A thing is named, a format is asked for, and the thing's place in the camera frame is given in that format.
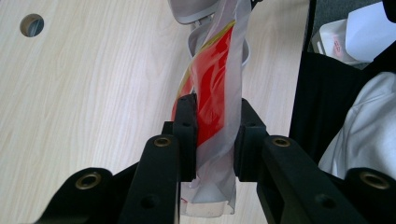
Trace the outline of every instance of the white paper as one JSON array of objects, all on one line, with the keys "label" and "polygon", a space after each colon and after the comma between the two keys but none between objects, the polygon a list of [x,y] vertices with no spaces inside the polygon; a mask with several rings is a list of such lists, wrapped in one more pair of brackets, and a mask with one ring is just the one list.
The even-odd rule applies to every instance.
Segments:
[{"label": "white paper", "polygon": [[358,61],[370,63],[396,40],[396,23],[388,20],[382,2],[349,13],[346,52]]}]

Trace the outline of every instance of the black metal bracket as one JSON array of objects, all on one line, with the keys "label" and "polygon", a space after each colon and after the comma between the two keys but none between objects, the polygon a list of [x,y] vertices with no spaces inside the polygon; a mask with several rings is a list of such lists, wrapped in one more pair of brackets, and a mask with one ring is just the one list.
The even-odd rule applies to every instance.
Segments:
[{"label": "black metal bracket", "polygon": [[[178,223],[180,182],[195,178],[195,96],[150,138],[139,163],[112,175],[89,168],[69,177],[37,223]],[[257,182],[268,223],[396,223],[396,181],[377,171],[326,175],[296,142],[271,136],[248,101],[234,145],[234,171]]]}]

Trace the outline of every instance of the screw hole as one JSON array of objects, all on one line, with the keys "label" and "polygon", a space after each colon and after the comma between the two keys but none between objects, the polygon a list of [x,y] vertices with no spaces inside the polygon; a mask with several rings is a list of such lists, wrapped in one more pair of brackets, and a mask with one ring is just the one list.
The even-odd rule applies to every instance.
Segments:
[{"label": "screw hole", "polygon": [[78,179],[78,181],[76,182],[76,188],[91,189],[97,186],[101,180],[102,177],[96,172],[86,174]]},{"label": "screw hole", "polygon": [[154,194],[150,194],[140,201],[140,205],[145,209],[156,207],[158,204],[160,204],[160,198]]},{"label": "screw hole", "polygon": [[332,209],[336,206],[335,201],[326,194],[318,194],[315,197],[315,201],[320,204],[320,206],[328,209]]},{"label": "screw hole", "polygon": [[273,139],[273,144],[278,146],[278,147],[289,147],[290,146],[290,141],[286,138],[274,138]]},{"label": "screw hole", "polygon": [[24,36],[37,36],[44,29],[44,20],[37,14],[30,14],[23,18],[20,25],[21,32]]},{"label": "screw hole", "polygon": [[388,181],[379,175],[361,172],[360,178],[365,184],[376,189],[388,189],[390,187]]},{"label": "screw hole", "polygon": [[154,140],[154,145],[156,147],[167,147],[171,145],[171,140],[165,137],[157,138]]}]

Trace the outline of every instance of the light wood surface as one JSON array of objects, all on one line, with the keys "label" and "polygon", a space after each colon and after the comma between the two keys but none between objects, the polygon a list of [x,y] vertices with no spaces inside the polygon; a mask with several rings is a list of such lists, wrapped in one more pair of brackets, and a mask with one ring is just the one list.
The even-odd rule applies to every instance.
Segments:
[{"label": "light wood surface", "polygon": [[[243,96],[271,134],[288,135],[308,0],[265,0],[252,13]],[[43,32],[21,20],[43,17]],[[188,65],[190,28],[167,1],[0,0],[0,223],[32,223],[67,177],[137,162],[169,120]],[[264,223],[254,184],[236,213],[181,223]]]}]

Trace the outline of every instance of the white cloth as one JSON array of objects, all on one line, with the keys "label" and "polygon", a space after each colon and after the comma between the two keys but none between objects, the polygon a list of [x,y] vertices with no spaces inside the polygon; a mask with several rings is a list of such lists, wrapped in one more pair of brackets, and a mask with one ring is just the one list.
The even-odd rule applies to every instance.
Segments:
[{"label": "white cloth", "polygon": [[344,126],[323,154],[319,168],[345,178],[367,167],[396,179],[396,76],[371,79],[349,109]]}]

